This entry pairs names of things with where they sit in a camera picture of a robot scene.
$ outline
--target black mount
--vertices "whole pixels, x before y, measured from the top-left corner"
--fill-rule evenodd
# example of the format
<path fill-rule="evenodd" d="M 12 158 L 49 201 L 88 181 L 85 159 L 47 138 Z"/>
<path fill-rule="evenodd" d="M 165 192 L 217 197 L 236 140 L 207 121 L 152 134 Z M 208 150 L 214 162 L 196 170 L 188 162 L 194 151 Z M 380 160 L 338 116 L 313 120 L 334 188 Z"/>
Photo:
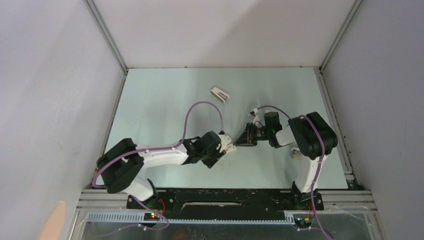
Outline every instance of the black mount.
<path fill-rule="evenodd" d="M 215 189 L 215 188 L 158 188 L 171 219 L 196 220 L 284 220 L 284 211 L 308 211 L 309 202 L 295 204 L 287 189 Z M 127 209 L 143 209 L 128 197 Z M 314 197 L 317 211 L 324 210 L 319 193 Z M 157 202 L 153 209 L 161 210 Z"/>

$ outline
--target purple cable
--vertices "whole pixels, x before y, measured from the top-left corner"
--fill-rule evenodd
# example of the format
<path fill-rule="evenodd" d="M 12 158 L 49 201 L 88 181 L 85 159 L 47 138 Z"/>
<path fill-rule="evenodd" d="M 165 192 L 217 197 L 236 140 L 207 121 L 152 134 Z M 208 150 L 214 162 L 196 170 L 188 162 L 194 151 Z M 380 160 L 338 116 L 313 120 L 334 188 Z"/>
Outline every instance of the purple cable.
<path fill-rule="evenodd" d="M 175 145 L 175 146 L 166 146 L 166 147 L 155 147 L 155 148 L 150 148 L 149 149 L 149 151 L 162 151 L 162 150 L 168 150 L 168 149 L 172 149 L 172 148 L 177 148 L 177 147 L 179 147 L 181 144 L 183 144 L 183 141 L 184 141 L 184 139 L 186 138 L 186 132 L 187 132 L 187 122 L 189 121 L 189 115 L 190 115 L 190 112 L 193 110 L 193 108 L 195 107 L 195 106 L 197 106 L 197 105 L 199 105 L 199 104 L 209 104 L 209 105 L 212 105 L 217 111 L 218 111 L 218 113 L 219 113 L 219 118 L 220 118 L 220 120 L 221 120 L 221 131 L 224 131 L 224 120 L 223 120 L 223 115 L 221 114 L 221 111 L 220 111 L 220 109 L 215 105 L 215 104 L 213 104 L 212 102 L 210 102 L 210 101 L 198 101 L 198 102 L 196 102 L 195 104 L 193 104 L 191 107 L 190 107 L 190 109 L 188 110 L 188 112 L 187 112 L 187 114 L 185 115 L 185 122 L 184 122 L 184 131 L 183 131 L 183 133 L 182 133 L 182 138 L 181 138 L 181 140 Z M 94 178 L 93 178 L 93 180 L 92 180 L 92 182 L 91 182 L 91 184 L 92 184 L 92 186 L 94 187 L 94 188 L 104 188 L 105 187 L 105 185 L 97 185 L 96 184 L 96 181 L 97 181 L 97 178 L 99 178 L 99 176 L 107 169 L 107 168 L 109 168 L 112 164 L 114 164 L 115 162 L 117 162 L 117 161 L 119 161 L 119 160 L 121 160 L 122 158 L 125 158 L 125 157 L 127 157 L 127 156 L 129 156 L 129 155 L 132 155 L 132 154 L 137 154 L 137 153 L 141 153 L 141 152 L 145 152 L 147 149 L 146 148 L 144 148 L 144 149 L 137 149 L 137 150 L 133 150 L 133 151 L 129 151 L 129 152 L 126 152 L 126 153 L 124 153 L 124 154 L 122 154 L 122 155 L 120 155 L 120 156 L 118 156 L 118 157 L 116 157 L 115 159 L 113 159 L 112 161 L 110 161 L 110 162 L 108 162 L 106 165 L 104 165 L 101 169 L 99 169 L 98 170 L 98 172 L 96 173 L 96 175 L 94 176 Z"/>
<path fill-rule="evenodd" d="M 272 106 L 272 105 L 263 105 L 263 106 L 260 106 L 260 107 L 258 107 L 257 109 L 259 110 L 259 109 L 263 109 L 263 108 L 273 108 L 273 109 L 277 109 L 278 111 L 280 111 L 280 112 L 282 112 L 282 114 L 284 114 L 288 119 L 290 119 L 290 116 L 285 112 L 285 111 L 283 111 L 283 110 L 281 110 L 281 109 L 279 109 L 278 107 L 276 107 L 276 106 Z"/>
<path fill-rule="evenodd" d="M 322 153 L 318 160 L 318 167 L 316 168 L 315 176 L 313 177 L 312 184 L 310 185 L 310 199 L 312 202 L 313 215 L 315 216 L 315 219 L 316 219 L 316 222 L 318 223 L 319 228 L 321 229 L 322 233 L 327 237 L 327 239 L 333 240 L 334 236 L 329 231 L 325 230 L 323 225 L 321 224 L 320 219 L 318 218 L 317 210 L 315 209 L 315 203 L 314 203 L 314 185 L 317 182 L 318 176 L 320 175 L 323 159 L 324 159 L 324 156 L 326 155 L 324 141 L 321 138 L 320 133 L 318 132 L 317 128 L 314 126 L 312 121 L 305 115 L 301 115 L 300 117 L 306 119 L 306 121 L 310 124 L 313 132 L 316 134 L 316 137 L 318 138 L 319 144 L 321 145 Z"/>

